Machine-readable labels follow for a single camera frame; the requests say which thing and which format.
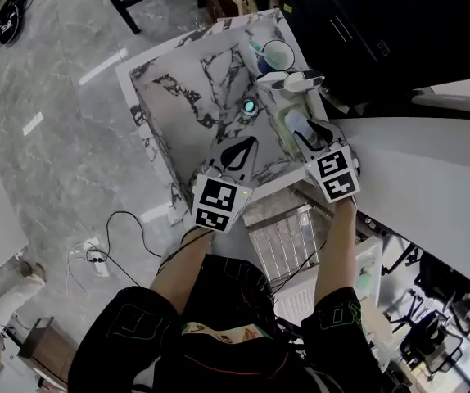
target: marble floor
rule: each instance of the marble floor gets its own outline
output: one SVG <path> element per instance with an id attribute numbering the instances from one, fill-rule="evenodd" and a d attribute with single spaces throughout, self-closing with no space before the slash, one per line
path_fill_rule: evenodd
<path id="1" fill-rule="evenodd" d="M 130 12 L 140 35 L 130 32 L 109 0 L 34 0 L 18 41 L 0 48 L 0 174 L 29 238 L 25 257 L 40 261 L 47 272 L 47 286 L 19 310 L 19 318 L 31 326 L 38 317 L 54 316 L 76 341 L 131 282 L 113 264 L 111 276 L 101 278 L 91 264 L 75 261 L 72 272 L 87 294 L 71 278 L 66 296 L 73 245 L 96 237 L 106 246 L 106 220 L 113 211 L 141 215 L 164 194 L 115 66 L 207 22 L 195 0 L 146 0 Z M 111 65 L 93 76 L 103 62 Z M 23 128 L 39 112 L 42 122 L 25 136 Z M 166 217 L 145 230 L 155 252 L 183 232 Z M 114 217 L 111 242 L 114 258 L 141 285 L 149 284 L 158 259 L 144 251 L 138 225 Z M 11 267 L 15 263 L 5 265 L 0 279 L 14 273 Z"/>

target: black sleeve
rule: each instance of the black sleeve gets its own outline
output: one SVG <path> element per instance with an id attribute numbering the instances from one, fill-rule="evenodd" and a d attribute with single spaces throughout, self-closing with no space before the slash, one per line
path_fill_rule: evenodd
<path id="1" fill-rule="evenodd" d="M 131 391 L 133 380 L 179 337 L 179 316 L 142 287 L 120 291 L 82 340 L 68 376 L 70 393 Z"/>
<path id="2" fill-rule="evenodd" d="M 308 360 L 345 393 L 382 391 L 382 373 L 360 320 L 359 300 L 353 288 L 347 287 L 324 297 L 302 321 Z"/>

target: cup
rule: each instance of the cup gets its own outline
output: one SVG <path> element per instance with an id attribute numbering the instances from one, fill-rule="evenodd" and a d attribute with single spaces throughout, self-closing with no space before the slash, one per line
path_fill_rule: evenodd
<path id="1" fill-rule="evenodd" d="M 257 66 L 260 73 L 265 75 L 272 71 L 286 71 L 293 66 L 295 54 L 284 41 L 275 39 L 268 41 L 260 50 Z"/>

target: shoe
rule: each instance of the shoe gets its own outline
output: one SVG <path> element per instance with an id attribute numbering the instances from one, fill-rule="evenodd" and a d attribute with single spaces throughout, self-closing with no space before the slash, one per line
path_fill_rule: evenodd
<path id="1" fill-rule="evenodd" d="M 22 275 L 24 278 L 28 277 L 33 273 L 33 268 L 29 264 L 29 262 L 26 262 L 23 260 L 20 262 L 20 275 Z"/>
<path id="2" fill-rule="evenodd" d="M 42 279 L 44 282 L 46 282 L 46 271 L 44 270 L 43 266 L 41 264 L 35 264 L 33 267 L 33 273 Z"/>

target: marble countertop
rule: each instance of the marble countertop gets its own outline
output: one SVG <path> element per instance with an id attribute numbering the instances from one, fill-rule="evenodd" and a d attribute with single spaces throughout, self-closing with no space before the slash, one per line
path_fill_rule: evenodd
<path id="1" fill-rule="evenodd" d="M 294 68 L 307 69 L 278 10 L 222 20 L 117 67 L 138 134 L 168 189 L 170 221 L 191 225 L 192 183 L 211 147 L 225 138 L 257 137 L 260 149 L 251 178 L 253 187 L 298 169 L 301 159 L 284 147 L 274 129 L 275 115 L 295 101 L 255 86 L 260 73 L 249 42 L 277 38 L 292 47 Z M 241 113 L 246 97 L 258 101 L 257 115 Z M 327 119 L 316 91 L 302 99 L 313 117 Z"/>

